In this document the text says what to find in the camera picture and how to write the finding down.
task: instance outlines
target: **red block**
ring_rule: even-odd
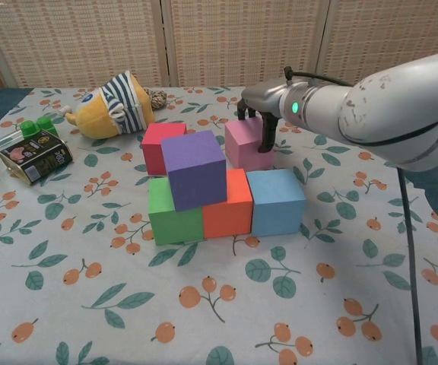
[[[165,176],[167,170],[163,161],[161,141],[187,133],[185,123],[152,123],[144,134],[141,146],[148,175]]]
[[[243,169],[227,171],[227,200],[202,209],[204,237],[251,232],[252,195]]]

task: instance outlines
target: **striped shirt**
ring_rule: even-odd
[[[146,122],[136,95],[129,71],[115,76],[99,88],[109,116],[118,127],[119,134],[144,131]]]

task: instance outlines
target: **stuffed toy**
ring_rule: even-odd
[[[144,89],[126,71],[86,94],[75,112],[65,113],[65,118],[89,138],[110,138],[144,131],[154,122],[153,110],[166,103],[164,91]]]

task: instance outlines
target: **tablecloth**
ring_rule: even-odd
[[[142,134],[84,137],[55,111],[90,89],[35,89],[0,137],[47,114],[74,162],[34,186],[0,161],[0,364],[414,363],[396,170],[280,121],[275,168],[306,199],[300,232],[155,246]],[[224,149],[237,87],[168,88],[157,122]],[[407,182],[425,364],[438,364],[438,216]]]

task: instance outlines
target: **foam block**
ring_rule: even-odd
[[[203,207],[204,237],[251,232],[252,196],[243,169],[227,171],[227,200]]]
[[[168,178],[150,180],[149,189],[148,216],[157,245],[204,238],[202,210],[176,211]]]
[[[290,170],[252,171],[246,174],[254,201],[252,235],[295,233],[306,206],[305,195]]]
[[[185,133],[187,133],[187,124],[185,123],[152,123],[148,126],[141,142],[148,175],[164,176],[167,174],[161,142],[165,138],[176,137]]]
[[[260,154],[263,121],[248,118],[226,123],[226,156],[237,169],[245,171],[270,170],[275,160],[274,151]]]
[[[177,211],[226,201],[226,157],[212,131],[162,140]]]

